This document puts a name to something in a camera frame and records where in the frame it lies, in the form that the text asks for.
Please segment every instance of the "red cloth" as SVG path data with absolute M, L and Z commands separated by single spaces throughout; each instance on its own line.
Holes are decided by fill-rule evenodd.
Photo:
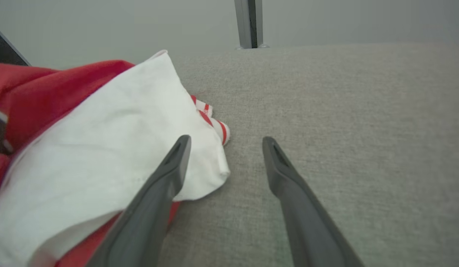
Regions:
M 0 184 L 14 155 L 101 86 L 133 66 L 112 60 L 58 71 L 0 64 L 0 113 L 7 116 L 5 136 L 0 138 L 14 149 L 13 154 L 0 154 Z M 169 222 L 179 204 L 173 203 Z M 116 218 L 68 252 L 56 266 L 83 266 Z

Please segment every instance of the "white towel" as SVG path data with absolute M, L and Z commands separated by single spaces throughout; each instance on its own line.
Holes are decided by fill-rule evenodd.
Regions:
M 180 135 L 192 146 L 175 201 L 199 199 L 229 176 L 222 140 L 161 51 L 17 156 L 0 190 L 0 267 L 52 266 L 130 203 Z

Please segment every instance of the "black object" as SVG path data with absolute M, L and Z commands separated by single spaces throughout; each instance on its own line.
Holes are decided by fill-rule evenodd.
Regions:
M 185 180 L 190 149 L 190 136 L 181 136 L 109 230 L 86 267 L 157 266 L 172 200 Z
M 363 266 L 272 137 L 263 139 L 263 154 L 269 187 L 281 202 L 294 266 Z
M 15 47 L 0 32 L 0 63 L 29 66 L 26 59 L 17 51 Z

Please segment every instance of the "striped fabric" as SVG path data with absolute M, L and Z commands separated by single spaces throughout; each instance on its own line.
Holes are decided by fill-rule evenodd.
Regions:
M 229 141 L 230 135 L 228 126 L 221 121 L 212 118 L 213 107 L 211 105 L 198 100 L 196 96 L 191 96 L 191 98 L 197 109 L 200 111 L 201 117 L 216 130 L 219 138 L 221 138 L 221 142 L 223 145 L 226 145 Z

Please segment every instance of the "gray couch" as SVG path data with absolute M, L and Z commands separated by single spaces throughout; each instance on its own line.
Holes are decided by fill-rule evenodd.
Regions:
M 251 49 L 173 62 L 231 128 L 232 174 L 182 204 L 160 266 L 292 266 L 265 135 L 366 266 L 459 266 L 459 46 Z

